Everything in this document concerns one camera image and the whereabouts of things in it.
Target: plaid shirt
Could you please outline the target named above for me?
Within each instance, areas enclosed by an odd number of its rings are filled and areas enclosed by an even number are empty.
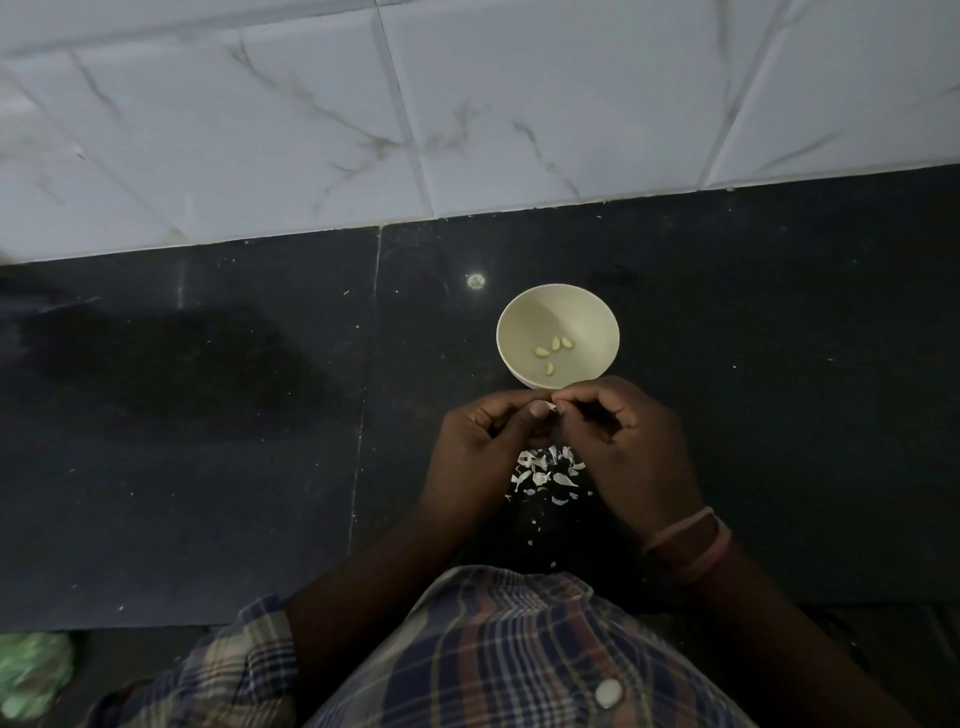
[[[295,673],[282,604],[268,597],[175,669],[101,700],[86,725],[290,728]],[[460,567],[307,725],[754,724],[677,650],[579,579]]]

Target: wall tile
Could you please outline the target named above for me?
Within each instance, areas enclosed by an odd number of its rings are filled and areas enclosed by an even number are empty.
[[[696,186],[775,10],[765,0],[383,7],[434,210]]]
[[[376,10],[12,62],[198,241],[422,217]]]
[[[708,181],[960,158],[960,4],[799,0]]]
[[[0,52],[222,21],[247,13],[320,14],[372,7],[373,0],[0,0]]]
[[[0,75],[0,264],[182,242]]]

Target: shirt sleeve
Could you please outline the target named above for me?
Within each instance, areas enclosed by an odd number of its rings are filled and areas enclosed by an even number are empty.
[[[177,667],[102,698],[80,728],[293,728],[296,674],[283,604],[268,596]]]

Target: bracelet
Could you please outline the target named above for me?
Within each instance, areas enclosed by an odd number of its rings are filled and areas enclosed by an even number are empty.
[[[663,544],[672,539],[678,533],[686,531],[690,526],[694,525],[695,523],[699,523],[710,515],[713,515],[713,509],[707,507],[697,511],[692,516],[687,516],[682,521],[677,521],[676,523],[668,525],[662,531],[658,531],[656,534],[654,534],[654,537],[647,542],[646,546],[643,547],[643,552],[649,553],[654,548],[663,546]],[[730,547],[730,541],[733,537],[733,532],[730,531],[727,525],[720,519],[716,520],[718,526],[717,535],[713,539],[713,543],[708,546],[707,550],[686,566],[673,570],[673,580],[678,584],[682,586],[686,584],[692,584],[694,581],[716,566],[716,563],[720,561],[723,555],[727,552],[727,548]]]
[[[733,532],[720,519],[717,519],[717,525],[720,530],[717,531],[716,538],[709,548],[700,554],[697,558],[673,571],[673,580],[681,586],[692,584],[705,573],[716,566],[717,562],[727,553],[730,541],[733,538]]]
[[[657,533],[654,534],[654,537],[646,543],[646,546],[643,547],[643,553],[649,553],[650,551],[655,549],[657,546],[663,546],[667,541],[672,539],[678,533],[680,533],[681,531],[686,531],[691,525],[693,525],[694,523],[699,523],[704,518],[709,516],[711,513],[713,513],[713,509],[707,507],[697,511],[692,516],[687,516],[682,521],[677,521],[672,525],[668,525],[662,531],[658,531]]]

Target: white bowl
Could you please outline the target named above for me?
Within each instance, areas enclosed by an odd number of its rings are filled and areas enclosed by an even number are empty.
[[[555,336],[569,339],[573,349],[554,352]],[[496,347],[507,369],[528,387],[563,389],[610,368],[620,348],[620,327],[610,307],[586,289],[547,283],[507,303],[496,322]],[[550,355],[537,356],[537,347]]]

